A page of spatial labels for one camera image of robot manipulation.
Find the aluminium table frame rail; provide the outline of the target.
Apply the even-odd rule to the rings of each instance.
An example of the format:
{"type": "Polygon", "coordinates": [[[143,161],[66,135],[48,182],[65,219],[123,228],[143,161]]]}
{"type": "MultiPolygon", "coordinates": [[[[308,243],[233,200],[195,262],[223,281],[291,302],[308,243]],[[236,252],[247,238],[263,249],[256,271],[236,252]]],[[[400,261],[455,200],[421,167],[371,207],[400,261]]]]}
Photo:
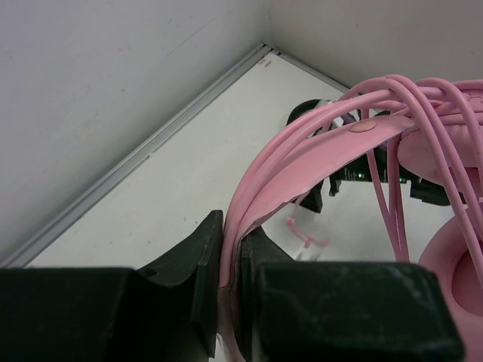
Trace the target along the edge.
{"type": "Polygon", "coordinates": [[[4,267],[140,267],[225,210],[246,167],[304,100],[346,86],[262,45],[3,257],[4,267]]]}

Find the pink headphones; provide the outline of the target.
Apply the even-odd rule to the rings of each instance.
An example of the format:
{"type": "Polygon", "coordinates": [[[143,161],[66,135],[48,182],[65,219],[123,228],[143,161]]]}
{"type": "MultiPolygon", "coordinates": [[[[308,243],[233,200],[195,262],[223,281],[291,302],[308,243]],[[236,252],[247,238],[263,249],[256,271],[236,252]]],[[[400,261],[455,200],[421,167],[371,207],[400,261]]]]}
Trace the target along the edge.
{"type": "Polygon", "coordinates": [[[242,360],[234,302],[242,238],[362,155],[398,261],[409,258],[399,168],[444,188],[454,216],[420,260],[438,276],[465,359],[482,359],[482,82],[388,75],[363,81],[337,102],[289,124],[241,178],[228,208],[220,259],[219,331],[230,361],[242,360]],[[383,143],[388,183],[380,181],[374,155],[383,143]]]}

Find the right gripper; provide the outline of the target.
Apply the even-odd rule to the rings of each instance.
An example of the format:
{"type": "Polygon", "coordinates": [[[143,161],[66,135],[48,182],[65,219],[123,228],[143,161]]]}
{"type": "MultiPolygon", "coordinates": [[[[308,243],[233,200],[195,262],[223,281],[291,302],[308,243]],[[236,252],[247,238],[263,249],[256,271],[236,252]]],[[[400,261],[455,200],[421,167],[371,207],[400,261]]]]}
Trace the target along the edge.
{"type": "MultiPolygon", "coordinates": [[[[328,100],[307,100],[298,106],[296,106],[288,116],[286,124],[291,124],[296,121],[302,115],[312,111],[319,106],[324,106],[329,104],[328,100]]],[[[374,155],[376,159],[377,172],[382,183],[389,182],[389,174],[387,171],[387,145],[378,146],[374,150],[374,155]]],[[[340,190],[340,184],[343,181],[354,181],[354,182],[371,182],[372,178],[370,176],[368,158],[365,155],[351,161],[341,170],[336,171],[328,177],[330,188],[329,195],[331,197],[335,196],[340,190]]],[[[433,204],[436,206],[448,206],[450,201],[444,188],[440,185],[432,183],[427,179],[420,176],[416,176],[409,170],[400,167],[399,168],[399,182],[401,184],[410,183],[410,196],[417,200],[420,200],[427,204],[433,204]]],[[[313,213],[321,213],[322,210],[322,198],[321,198],[321,188],[323,182],[317,183],[309,191],[308,195],[301,201],[301,207],[312,211],[313,213]]]]}

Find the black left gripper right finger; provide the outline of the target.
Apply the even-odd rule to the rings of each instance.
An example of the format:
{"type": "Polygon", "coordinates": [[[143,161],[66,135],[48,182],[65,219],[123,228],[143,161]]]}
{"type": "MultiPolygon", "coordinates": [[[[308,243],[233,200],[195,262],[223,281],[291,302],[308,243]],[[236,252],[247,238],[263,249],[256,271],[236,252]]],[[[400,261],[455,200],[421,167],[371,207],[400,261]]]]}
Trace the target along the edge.
{"type": "Polygon", "coordinates": [[[248,361],[462,361],[437,277],[410,263],[300,262],[262,229],[241,242],[248,361]]]}

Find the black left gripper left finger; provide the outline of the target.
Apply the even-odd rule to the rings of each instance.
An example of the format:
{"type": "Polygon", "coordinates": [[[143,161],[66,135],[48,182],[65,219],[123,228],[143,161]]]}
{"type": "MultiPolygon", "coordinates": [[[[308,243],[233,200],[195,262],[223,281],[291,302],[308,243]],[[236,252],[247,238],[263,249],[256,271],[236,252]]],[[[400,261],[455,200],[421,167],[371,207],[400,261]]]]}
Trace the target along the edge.
{"type": "Polygon", "coordinates": [[[223,214],[139,269],[4,268],[3,361],[207,361],[223,214]]]}

